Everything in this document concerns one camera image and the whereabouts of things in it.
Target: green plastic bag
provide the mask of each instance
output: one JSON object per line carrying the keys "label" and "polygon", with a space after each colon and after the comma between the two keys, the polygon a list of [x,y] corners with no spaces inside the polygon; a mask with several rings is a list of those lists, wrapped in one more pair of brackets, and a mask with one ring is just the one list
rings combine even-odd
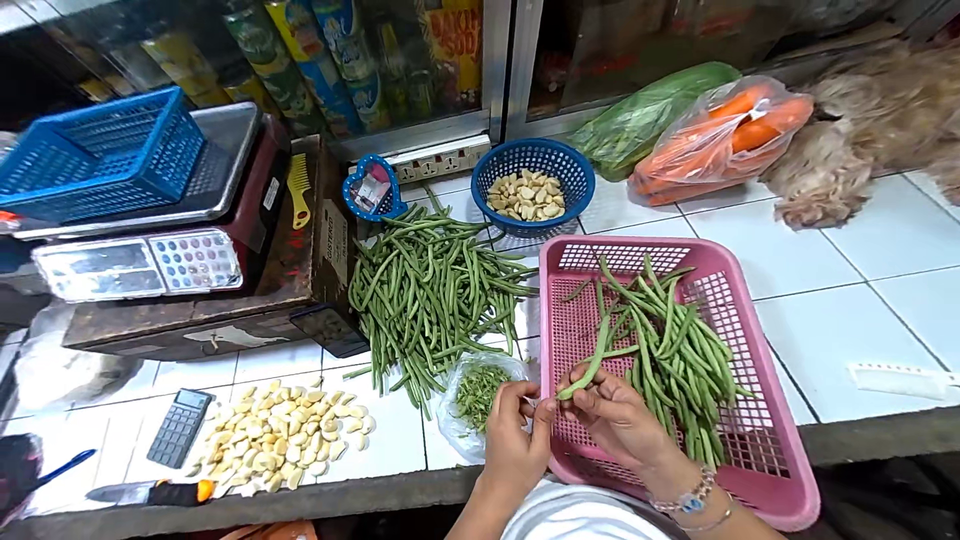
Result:
{"label": "green plastic bag", "polygon": [[739,78],[736,68],[720,61],[688,67],[610,107],[577,130],[570,141],[605,178],[623,180],[700,94]]}

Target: fluffy brown dog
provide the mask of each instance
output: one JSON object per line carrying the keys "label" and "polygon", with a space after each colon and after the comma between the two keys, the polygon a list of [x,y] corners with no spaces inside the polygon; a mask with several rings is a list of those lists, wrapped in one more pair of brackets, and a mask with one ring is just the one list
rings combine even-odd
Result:
{"label": "fluffy brown dog", "polygon": [[872,176],[924,168],[960,205],[960,46],[911,51],[899,41],[804,90],[835,121],[811,121],[761,180],[793,229],[846,223]]}

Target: digital scale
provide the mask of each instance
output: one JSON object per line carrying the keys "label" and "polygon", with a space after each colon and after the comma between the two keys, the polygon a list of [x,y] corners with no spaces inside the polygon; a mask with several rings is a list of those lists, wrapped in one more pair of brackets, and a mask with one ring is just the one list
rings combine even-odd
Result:
{"label": "digital scale", "polygon": [[191,112],[206,137],[180,202],[54,225],[22,240],[51,291],[96,302],[242,288],[262,271],[286,189],[290,140],[253,103]]}

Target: calculator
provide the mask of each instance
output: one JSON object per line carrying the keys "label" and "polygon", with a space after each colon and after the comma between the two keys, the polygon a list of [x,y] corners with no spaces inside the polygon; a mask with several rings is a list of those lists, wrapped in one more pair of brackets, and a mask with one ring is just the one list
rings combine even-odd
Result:
{"label": "calculator", "polygon": [[182,467],[212,401],[213,396],[204,392],[185,388],[177,392],[160,430],[156,432],[154,444],[150,445],[147,459],[174,469]]}

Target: cardboard box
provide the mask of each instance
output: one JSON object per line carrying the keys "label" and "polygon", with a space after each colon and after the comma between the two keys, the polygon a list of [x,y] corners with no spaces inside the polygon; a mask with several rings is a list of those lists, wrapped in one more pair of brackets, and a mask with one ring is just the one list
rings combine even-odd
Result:
{"label": "cardboard box", "polygon": [[347,299],[356,219],[341,194],[343,175],[318,136],[294,141],[293,153],[307,155],[314,188],[304,197],[313,213],[306,227],[294,231],[293,200],[285,191],[255,291],[83,304],[63,347],[156,360],[222,355],[306,338],[289,317],[318,304],[333,304],[356,324]]}

